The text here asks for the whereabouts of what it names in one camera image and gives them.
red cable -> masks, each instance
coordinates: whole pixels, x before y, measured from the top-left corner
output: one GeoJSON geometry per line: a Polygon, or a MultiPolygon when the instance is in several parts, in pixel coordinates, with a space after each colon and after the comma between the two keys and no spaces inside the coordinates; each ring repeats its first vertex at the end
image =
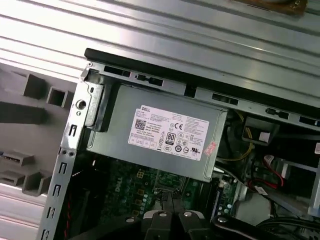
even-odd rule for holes
{"type": "Polygon", "coordinates": [[[70,215],[70,211],[71,211],[71,194],[69,195],[69,199],[68,199],[68,210],[67,210],[67,220],[66,220],[66,228],[64,230],[64,239],[67,240],[68,239],[68,235],[69,235],[69,229],[70,229],[70,222],[71,222],[71,215],[70,215]]]}
{"type": "Polygon", "coordinates": [[[279,174],[279,173],[277,173],[275,170],[273,170],[272,168],[271,168],[271,166],[267,163],[267,161],[263,158],[263,164],[271,171],[271,172],[273,172],[275,175],[277,175],[279,178],[280,178],[280,180],[281,180],[281,187],[283,187],[284,186],[284,179],[283,179],[283,177],[279,174]]]}
{"type": "Polygon", "coordinates": [[[261,182],[261,183],[264,183],[265,185],[269,186],[270,188],[277,189],[277,185],[274,184],[274,183],[268,182],[268,181],[263,180],[263,179],[261,179],[261,178],[254,178],[253,180],[250,179],[250,180],[248,181],[248,183],[247,183],[248,186],[249,186],[249,188],[250,188],[251,190],[254,190],[254,191],[255,191],[255,189],[252,187],[252,182],[261,182]]]}

red text sticker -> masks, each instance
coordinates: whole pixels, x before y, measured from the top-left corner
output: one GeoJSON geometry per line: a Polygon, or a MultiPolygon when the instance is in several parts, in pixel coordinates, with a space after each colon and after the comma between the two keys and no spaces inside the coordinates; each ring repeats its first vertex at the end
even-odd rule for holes
{"type": "Polygon", "coordinates": [[[212,154],[212,152],[215,150],[216,146],[217,146],[217,144],[214,141],[210,142],[210,144],[204,150],[204,154],[207,156],[210,156],[212,154]]]}

power supply unit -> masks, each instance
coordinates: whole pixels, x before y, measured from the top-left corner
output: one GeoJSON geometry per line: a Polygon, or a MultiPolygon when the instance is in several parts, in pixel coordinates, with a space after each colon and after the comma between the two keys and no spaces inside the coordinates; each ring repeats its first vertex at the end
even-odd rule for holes
{"type": "Polygon", "coordinates": [[[209,182],[226,116],[192,98],[121,85],[107,131],[93,131],[87,150],[209,182]]]}

yellow wire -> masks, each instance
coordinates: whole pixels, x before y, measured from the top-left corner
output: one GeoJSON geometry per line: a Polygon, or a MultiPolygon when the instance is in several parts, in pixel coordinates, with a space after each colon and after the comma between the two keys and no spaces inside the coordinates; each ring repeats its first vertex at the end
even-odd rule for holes
{"type": "MultiPolygon", "coordinates": [[[[235,111],[235,112],[236,112],[236,114],[238,114],[238,116],[240,117],[241,121],[244,123],[245,122],[244,116],[242,116],[241,113],[238,112],[238,111],[235,111]]],[[[252,134],[251,134],[250,129],[246,127],[245,131],[248,134],[249,138],[252,139],[252,134]]],[[[228,159],[228,158],[220,158],[220,159],[224,160],[224,161],[240,161],[240,160],[246,158],[251,153],[253,148],[254,148],[254,145],[252,144],[252,142],[250,142],[248,150],[242,156],[240,156],[238,158],[234,158],[234,159],[228,159]]]]}

80 plus logo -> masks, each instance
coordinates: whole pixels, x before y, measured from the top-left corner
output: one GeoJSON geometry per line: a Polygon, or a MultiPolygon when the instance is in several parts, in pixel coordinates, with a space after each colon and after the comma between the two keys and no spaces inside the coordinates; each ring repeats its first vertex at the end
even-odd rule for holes
{"type": "Polygon", "coordinates": [[[168,134],[166,135],[165,143],[168,145],[173,145],[175,143],[175,139],[176,139],[176,134],[172,132],[168,132],[168,134]]]}

